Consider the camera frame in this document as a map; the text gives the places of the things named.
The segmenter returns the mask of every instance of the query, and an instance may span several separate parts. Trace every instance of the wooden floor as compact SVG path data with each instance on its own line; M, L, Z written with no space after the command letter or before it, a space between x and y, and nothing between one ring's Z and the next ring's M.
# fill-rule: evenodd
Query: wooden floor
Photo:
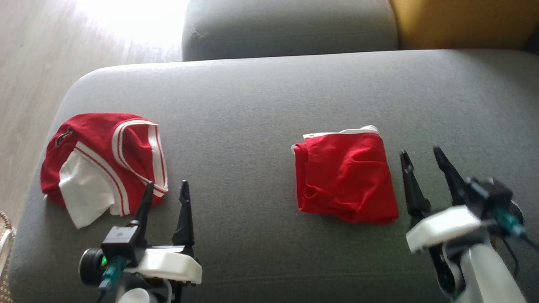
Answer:
M186 0L0 0L0 210L18 226L69 87L97 68L181 61Z

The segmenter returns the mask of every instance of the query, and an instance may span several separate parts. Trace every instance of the sofa cushion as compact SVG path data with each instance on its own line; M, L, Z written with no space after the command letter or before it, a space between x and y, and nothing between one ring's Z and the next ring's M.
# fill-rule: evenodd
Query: sofa cushion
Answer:
M118 66L76 82L52 130L94 111L160 125L169 192L150 213L147 238L171 242L179 184L189 180L204 270L200 287L185 291L189 302L445 302L429 256L406 244L399 152L409 152L435 208L451 197L434 144L463 177L498 178L539 239L538 70L538 57L503 50ZM401 217L379 226L299 212L290 146L302 134L365 125L384 140ZM43 201L38 174L13 251L14 301L91 301L96 291L80 282L79 258L130 217L103 215L77 230L65 209ZM539 301L537 254L523 243L514 249L520 287Z
M184 61L397 49L387 0L191 0Z

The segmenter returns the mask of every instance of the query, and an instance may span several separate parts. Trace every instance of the white plastic housing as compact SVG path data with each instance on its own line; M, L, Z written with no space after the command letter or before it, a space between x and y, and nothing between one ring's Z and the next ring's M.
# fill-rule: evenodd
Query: white plastic housing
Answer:
M152 293L142 288L135 288L126 292L118 303L157 303L157 299Z
M144 257L136 268L126 268L126 272L137 272L147 277L157 277L173 281L202 282L202 266L190 256L177 252L178 249L146 249Z
M480 226L481 220L467 206L452 206L419 221L406 233L406 241L411 252L418 252L465 235Z

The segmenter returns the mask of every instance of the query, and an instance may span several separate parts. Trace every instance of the wicker basket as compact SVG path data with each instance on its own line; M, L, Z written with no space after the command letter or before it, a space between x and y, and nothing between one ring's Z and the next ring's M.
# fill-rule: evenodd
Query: wicker basket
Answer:
M4 212L0 211L0 218L0 303L12 303L8 287L8 263L15 228Z

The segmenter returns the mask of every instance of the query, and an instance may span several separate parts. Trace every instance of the yellow cushion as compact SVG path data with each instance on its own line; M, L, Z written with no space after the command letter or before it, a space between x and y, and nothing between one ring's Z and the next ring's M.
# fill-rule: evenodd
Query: yellow cushion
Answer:
M522 49L537 0L391 0L403 49Z

